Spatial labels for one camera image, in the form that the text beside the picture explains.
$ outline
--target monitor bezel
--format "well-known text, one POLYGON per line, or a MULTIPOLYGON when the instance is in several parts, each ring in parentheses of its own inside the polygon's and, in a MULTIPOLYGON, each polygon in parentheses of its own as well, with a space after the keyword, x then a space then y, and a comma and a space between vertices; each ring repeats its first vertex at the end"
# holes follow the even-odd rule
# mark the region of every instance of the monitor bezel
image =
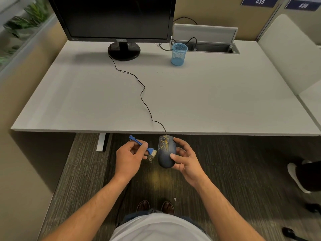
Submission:
POLYGON ((170 11, 170 20, 167 30, 167 38, 166 39, 134 39, 134 38, 123 38, 123 37, 115 37, 115 38, 100 38, 100 37, 72 37, 69 33, 69 30, 62 19, 62 16, 60 15, 57 6, 55 5, 54 0, 48 0, 52 9, 54 10, 59 23, 62 26, 62 29, 64 30, 68 40, 70 41, 102 41, 102 42, 118 42, 118 41, 124 41, 124 42, 155 42, 155 43, 169 43, 171 41, 171 35, 172 35, 172 28, 173 28, 173 20, 174 20, 174 11, 175 11, 175 4, 176 0, 172 0, 171 3, 171 11, 170 11))

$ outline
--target gray carpet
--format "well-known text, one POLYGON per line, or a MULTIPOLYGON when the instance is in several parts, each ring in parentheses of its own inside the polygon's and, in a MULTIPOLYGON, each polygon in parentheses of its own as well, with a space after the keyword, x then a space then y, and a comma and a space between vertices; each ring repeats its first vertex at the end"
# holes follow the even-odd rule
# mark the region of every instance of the gray carpet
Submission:
MULTIPOLYGON (((134 136, 157 148, 159 135, 134 136)), ((116 150, 127 141, 127 137, 127 134, 114 134, 110 151, 99 153, 95 151, 98 134, 76 134, 40 240, 112 178, 116 150)), ((305 202, 321 203, 321 193, 302 193, 288 175, 286 165, 293 157, 321 160, 321 137, 179 137, 191 145, 209 178, 266 240, 288 240, 281 233, 284 226, 310 241, 320 240, 321 215, 310 213, 303 206, 305 202)), ((123 194, 94 240, 109 240, 123 194)), ((148 199, 153 207, 159 208, 164 198, 172 201, 178 215, 190 216, 213 240, 218 240, 196 191, 178 171, 162 169, 156 160, 142 162, 128 189, 119 219, 134 212, 141 200, 148 199)))

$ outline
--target blue sign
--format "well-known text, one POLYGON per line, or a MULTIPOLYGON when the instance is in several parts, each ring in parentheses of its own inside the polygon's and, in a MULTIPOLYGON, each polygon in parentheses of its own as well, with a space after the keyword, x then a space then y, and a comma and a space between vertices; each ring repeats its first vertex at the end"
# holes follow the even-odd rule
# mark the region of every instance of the blue sign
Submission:
POLYGON ((321 1, 311 0, 290 0, 284 9, 316 11, 321 5, 321 1))
POLYGON ((278 0, 243 0, 241 5, 272 8, 278 0))

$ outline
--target forearm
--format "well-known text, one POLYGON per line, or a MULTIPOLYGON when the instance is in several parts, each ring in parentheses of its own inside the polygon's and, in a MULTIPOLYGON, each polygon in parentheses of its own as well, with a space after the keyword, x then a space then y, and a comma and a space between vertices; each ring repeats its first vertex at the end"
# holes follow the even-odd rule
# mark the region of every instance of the forearm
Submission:
POLYGON ((221 241, 264 241, 207 176, 204 176, 195 188, 202 198, 221 241))
POLYGON ((92 240, 126 184, 126 181, 113 178, 43 241, 92 240))

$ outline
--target jeans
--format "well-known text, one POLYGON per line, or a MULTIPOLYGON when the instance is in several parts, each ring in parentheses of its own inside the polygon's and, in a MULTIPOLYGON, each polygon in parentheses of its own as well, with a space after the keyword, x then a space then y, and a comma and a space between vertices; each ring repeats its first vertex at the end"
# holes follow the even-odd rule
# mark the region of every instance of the jeans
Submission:
MULTIPOLYGON (((120 223, 120 225, 136 218, 136 217, 139 217, 139 216, 145 216, 145 215, 149 215, 149 214, 152 214, 152 213, 162 213, 161 211, 158 211, 158 210, 154 210, 153 208, 151 208, 149 211, 138 211, 138 212, 134 212, 134 213, 131 213, 131 214, 128 214, 124 217, 124 219, 122 220, 122 222, 120 223)), ((204 232, 205 234, 207 234, 197 223, 195 223, 190 217, 184 217, 184 216, 177 216, 179 218, 182 218, 186 221, 188 221, 189 223, 192 223, 194 226, 198 227, 202 232, 204 232)))

